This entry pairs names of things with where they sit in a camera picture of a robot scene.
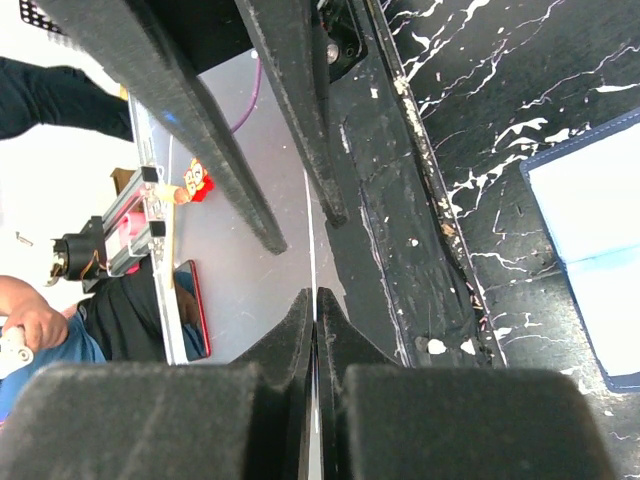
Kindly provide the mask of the bystander hand with controller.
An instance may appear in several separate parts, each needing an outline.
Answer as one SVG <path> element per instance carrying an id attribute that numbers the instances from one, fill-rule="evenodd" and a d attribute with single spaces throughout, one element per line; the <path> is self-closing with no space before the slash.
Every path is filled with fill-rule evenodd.
<path id="1" fill-rule="evenodd" d="M 30 284 L 12 276 L 1 276 L 1 315 L 6 317 L 2 333 L 21 328 L 34 353 L 59 346 L 68 336 L 67 319 Z"/>

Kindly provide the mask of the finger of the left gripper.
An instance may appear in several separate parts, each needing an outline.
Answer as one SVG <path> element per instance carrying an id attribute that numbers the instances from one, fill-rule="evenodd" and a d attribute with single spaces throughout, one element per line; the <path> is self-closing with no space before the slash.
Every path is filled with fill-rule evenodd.
<path id="1" fill-rule="evenodd" d="M 328 36 L 315 1 L 236 3 L 329 224 L 348 210 L 329 139 Z"/>
<path id="2" fill-rule="evenodd" d="M 150 2 L 47 0 L 38 6 L 204 164 L 265 249 L 275 255 L 286 251 L 219 105 Z"/>

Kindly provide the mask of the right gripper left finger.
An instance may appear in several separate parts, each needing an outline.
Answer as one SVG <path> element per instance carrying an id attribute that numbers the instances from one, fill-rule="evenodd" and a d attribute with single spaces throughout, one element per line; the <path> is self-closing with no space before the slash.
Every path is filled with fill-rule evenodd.
<path id="1" fill-rule="evenodd" d="M 1 432 L 5 479 L 304 479 L 310 290 L 227 365 L 58 364 Z"/>

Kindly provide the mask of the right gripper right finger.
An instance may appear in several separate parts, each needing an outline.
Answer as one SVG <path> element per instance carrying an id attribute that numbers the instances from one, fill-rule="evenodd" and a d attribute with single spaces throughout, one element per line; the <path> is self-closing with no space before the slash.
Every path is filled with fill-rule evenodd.
<path id="1" fill-rule="evenodd" d="M 589 407 L 540 369 L 406 368 L 317 298 L 327 479 L 611 479 Z"/>

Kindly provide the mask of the blue leather card holder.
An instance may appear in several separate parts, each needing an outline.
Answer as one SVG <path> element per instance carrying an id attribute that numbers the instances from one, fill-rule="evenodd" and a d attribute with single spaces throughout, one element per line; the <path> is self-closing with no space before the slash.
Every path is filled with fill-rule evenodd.
<path id="1" fill-rule="evenodd" d="M 639 112 L 520 165 L 607 388 L 639 390 Z"/>

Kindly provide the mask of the white VIP credit card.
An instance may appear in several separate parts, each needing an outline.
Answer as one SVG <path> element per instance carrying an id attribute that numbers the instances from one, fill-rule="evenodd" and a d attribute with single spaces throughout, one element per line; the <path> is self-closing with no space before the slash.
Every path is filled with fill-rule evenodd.
<path id="1" fill-rule="evenodd" d="M 317 322 L 317 270 L 316 270 L 316 247 L 313 221 L 313 200 L 311 195 L 311 183 L 309 175 L 304 172 L 305 181 L 305 198 L 307 208 L 308 221 L 308 240 L 309 240 L 309 263 L 310 263 L 310 280 L 312 294 L 312 325 L 313 329 Z M 311 384 L 311 419 L 310 419 L 310 444 L 309 444 L 309 479 L 322 478 L 322 458 L 321 445 L 319 436 L 319 410 L 318 410 L 318 391 L 317 391 L 317 367 L 315 343 L 311 345 L 311 367 L 312 367 L 312 384 Z"/>

